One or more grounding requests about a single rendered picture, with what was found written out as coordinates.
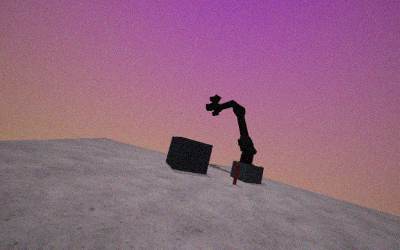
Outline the dark red peg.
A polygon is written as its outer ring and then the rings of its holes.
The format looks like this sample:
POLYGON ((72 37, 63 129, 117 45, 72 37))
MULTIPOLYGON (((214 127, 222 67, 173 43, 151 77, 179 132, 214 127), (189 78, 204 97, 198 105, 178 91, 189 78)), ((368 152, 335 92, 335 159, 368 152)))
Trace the dark red peg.
POLYGON ((234 184, 234 185, 236 185, 236 181, 237 181, 237 179, 238 179, 239 170, 240 170, 240 165, 236 165, 236 168, 235 168, 235 176, 234 176, 234 179, 233 179, 233 184, 234 184))

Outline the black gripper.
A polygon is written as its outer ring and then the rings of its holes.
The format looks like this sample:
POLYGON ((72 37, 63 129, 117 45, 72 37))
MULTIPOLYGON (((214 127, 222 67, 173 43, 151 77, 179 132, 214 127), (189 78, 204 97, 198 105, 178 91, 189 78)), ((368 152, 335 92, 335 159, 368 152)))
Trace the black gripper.
MULTIPOLYGON (((215 96, 210 97, 210 101, 211 101, 211 102, 213 102, 214 97, 215 97, 215 96)), ((214 112, 212 112, 212 115, 213 115, 213 116, 216 116, 216 115, 219 115, 219 113, 214 111, 214 112)))

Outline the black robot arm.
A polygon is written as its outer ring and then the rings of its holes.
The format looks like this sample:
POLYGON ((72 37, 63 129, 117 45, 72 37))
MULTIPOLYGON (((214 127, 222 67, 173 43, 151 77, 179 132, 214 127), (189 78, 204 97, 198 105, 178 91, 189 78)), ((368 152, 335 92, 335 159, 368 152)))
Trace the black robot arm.
POLYGON ((223 109, 227 109, 232 107, 233 112, 237 116, 237 122, 240 130, 240 139, 238 141, 238 145, 240 145, 240 150, 242 152, 240 156, 241 163, 246 163, 253 165, 253 155, 257 153, 257 150, 253 147, 253 141, 249 137, 247 126, 246 126, 246 119, 245 119, 245 109, 240 104, 237 104, 234 100, 227 101, 225 103, 219 103, 221 97, 215 95, 213 102, 206 104, 206 110, 219 113, 223 109))

